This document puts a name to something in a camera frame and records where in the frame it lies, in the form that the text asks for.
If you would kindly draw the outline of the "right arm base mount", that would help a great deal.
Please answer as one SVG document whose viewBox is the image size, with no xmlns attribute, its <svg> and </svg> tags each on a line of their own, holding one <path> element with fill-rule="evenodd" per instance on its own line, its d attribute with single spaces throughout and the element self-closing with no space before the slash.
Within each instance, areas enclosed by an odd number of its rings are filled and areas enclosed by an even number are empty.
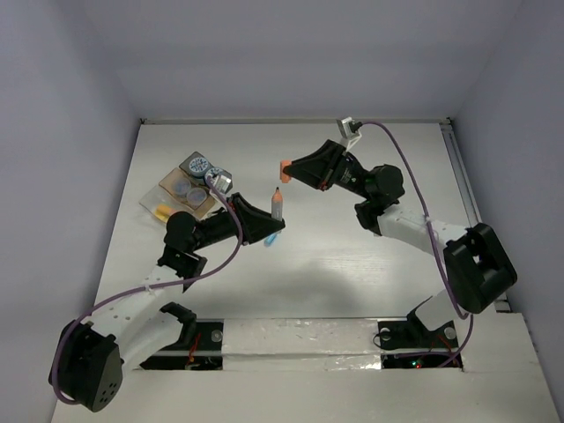
<svg viewBox="0 0 564 423">
<path fill-rule="evenodd" d="M 463 369 L 454 322 L 450 320 L 429 330 L 416 316 L 416 311 L 429 300 L 421 302 L 404 320 L 378 323 L 372 343 L 381 351 L 383 369 Z"/>
</svg>

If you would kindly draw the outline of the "clear small jar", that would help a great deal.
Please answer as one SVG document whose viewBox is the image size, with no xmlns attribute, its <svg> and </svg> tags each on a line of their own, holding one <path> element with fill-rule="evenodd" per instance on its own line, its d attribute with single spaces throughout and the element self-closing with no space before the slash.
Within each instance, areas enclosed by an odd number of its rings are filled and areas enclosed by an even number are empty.
<svg viewBox="0 0 564 423">
<path fill-rule="evenodd" d="M 186 203 L 193 209 L 199 208 L 208 197 L 205 189 L 193 188 L 186 193 Z"/>
</svg>

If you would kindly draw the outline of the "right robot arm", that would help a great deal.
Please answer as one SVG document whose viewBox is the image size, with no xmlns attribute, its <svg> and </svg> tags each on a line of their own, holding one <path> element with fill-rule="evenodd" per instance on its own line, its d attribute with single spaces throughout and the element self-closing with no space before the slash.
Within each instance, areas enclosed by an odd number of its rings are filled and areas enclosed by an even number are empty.
<svg viewBox="0 0 564 423">
<path fill-rule="evenodd" d="M 427 211 L 404 208 L 399 203 L 404 177 L 398 167 L 384 164 L 366 170 L 343 145 L 328 140 L 304 158 L 281 163 L 280 174 L 313 189 L 339 186 L 362 197 L 354 210 L 364 229 L 435 259 L 444 288 L 412 311 L 405 334 L 415 345 L 428 344 L 449 321 L 483 312 L 517 281 L 489 225 L 458 226 L 431 219 Z"/>
</svg>

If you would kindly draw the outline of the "red-orange marker cap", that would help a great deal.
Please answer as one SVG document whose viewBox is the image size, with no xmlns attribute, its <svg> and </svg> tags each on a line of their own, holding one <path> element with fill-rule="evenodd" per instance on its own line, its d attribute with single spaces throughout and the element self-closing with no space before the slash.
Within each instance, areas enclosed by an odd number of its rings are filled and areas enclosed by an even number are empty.
<svg viewBox="0 0 564 423">
<path fill-rule="evenodd" d="M 279 179 L 282 183 L 289 183 L 292 176 L 286 173 L 286 169 L 292 164 L 290 160 L 281 160 L 279 164 Z"/>
</svg>

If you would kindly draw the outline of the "yellow highlighter marker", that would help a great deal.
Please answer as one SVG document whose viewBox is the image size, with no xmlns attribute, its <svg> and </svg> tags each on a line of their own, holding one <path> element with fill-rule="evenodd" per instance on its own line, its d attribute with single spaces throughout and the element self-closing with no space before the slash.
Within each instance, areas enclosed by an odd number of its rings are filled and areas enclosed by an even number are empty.
<svg viewBox="0 0 564 423">
<path fill-rule="evenodd" d="M 174 210 L 166 204 L 158 205 L 154 210 L 154 215 L 157 219 L 167 222 L 170 216 L 174 213 Z"/>
</svg>

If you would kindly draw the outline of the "grey lid small jar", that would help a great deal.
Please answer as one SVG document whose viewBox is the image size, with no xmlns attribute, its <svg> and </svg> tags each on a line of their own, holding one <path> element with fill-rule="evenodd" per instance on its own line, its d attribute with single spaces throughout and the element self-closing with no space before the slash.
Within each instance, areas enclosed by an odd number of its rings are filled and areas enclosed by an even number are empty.
<svg viewBox="0 0 564 423">
<path fill-rule="evenodd" d="M 172 191 L 177 197 L 186 197 L 187 194 L 192 189 L 192 184 L 190 180 L 186 178 L 180 178 L 173 182 Z"/>
</svg>

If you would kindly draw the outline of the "blue lid jar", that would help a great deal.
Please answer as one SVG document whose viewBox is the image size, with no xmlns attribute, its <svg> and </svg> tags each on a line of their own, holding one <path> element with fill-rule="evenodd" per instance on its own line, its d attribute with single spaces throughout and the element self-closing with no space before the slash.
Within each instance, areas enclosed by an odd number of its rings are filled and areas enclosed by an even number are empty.
<svg viewBox="0 0 564 423">
<path fill-rule="evenodd" d="M 188 170 L 192 176 L 202 178 L 205 176 L 210 166 L 210 162 L 206 157 L 197 156 L 189 162 Z"/>
</svg>

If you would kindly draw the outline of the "red-orange highlighter marker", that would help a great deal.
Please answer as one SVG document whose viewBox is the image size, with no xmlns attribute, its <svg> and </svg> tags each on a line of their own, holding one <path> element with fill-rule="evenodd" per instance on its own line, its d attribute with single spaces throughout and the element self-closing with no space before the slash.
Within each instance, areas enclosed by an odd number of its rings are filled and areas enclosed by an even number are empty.
<svg viewBox="0 0 564 423">
<path fill-rule="evenodd" d="M 283 219 L 283 197 L 279 187 L 277 187 L 271 198 L 271 216 L 278 221 Z"/>
</svg>

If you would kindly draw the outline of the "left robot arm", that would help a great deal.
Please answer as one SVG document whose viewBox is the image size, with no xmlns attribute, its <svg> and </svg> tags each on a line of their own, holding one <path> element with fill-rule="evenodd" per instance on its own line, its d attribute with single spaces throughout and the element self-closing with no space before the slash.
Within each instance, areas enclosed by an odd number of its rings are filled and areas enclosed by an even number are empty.
<svg viewBox="0 0 564 423">
<path fill-rule="evenodd" d="M 48 377 L 59 400 L 99 412 L 114 399 L 125 375 L 157 351 L 195 344 L 197 316 L 179 299 L 197 281 L 225 267 L 206 270 L 207 260 L 198 250 L 229 238 L 240 249 L 286 226 L 279 193 L 269 211 L 239 193 L 221 203 L 202 220 L 186 211 L 171 213 L 163 253 L 145 281 L 99 302 L 64 327 Z"/>
</svg>

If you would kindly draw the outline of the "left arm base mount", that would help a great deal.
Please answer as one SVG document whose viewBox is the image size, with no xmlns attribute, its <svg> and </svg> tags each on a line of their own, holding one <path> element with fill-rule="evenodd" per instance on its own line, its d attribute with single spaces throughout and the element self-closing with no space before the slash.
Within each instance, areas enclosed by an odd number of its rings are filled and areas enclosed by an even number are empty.
<svg viewBox="0 0 564 423">
<path fill-rule="evenodd" d="M 143 370 L 219 371 L 223 369 L 222 320 L 198 320 L 178 303 L 169 303 L 161 313 L 182 325 L 179 338 L 140 364 Z"/>
</svg>

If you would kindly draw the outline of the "blue marker cap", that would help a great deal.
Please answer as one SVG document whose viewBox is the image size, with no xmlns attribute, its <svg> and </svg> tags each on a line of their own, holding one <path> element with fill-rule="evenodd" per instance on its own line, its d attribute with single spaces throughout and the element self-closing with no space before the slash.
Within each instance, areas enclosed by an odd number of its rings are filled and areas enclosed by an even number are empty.
<svg viewBox="0 0 564 423">
<path fill-rule="evenodd" d="M 278 235 L 277 234 L 271 234 L 269 235 L 263 242 L 265 247 L 269 247 L 273 244 L 273 242 L 277 239 Z"/>
</svg>

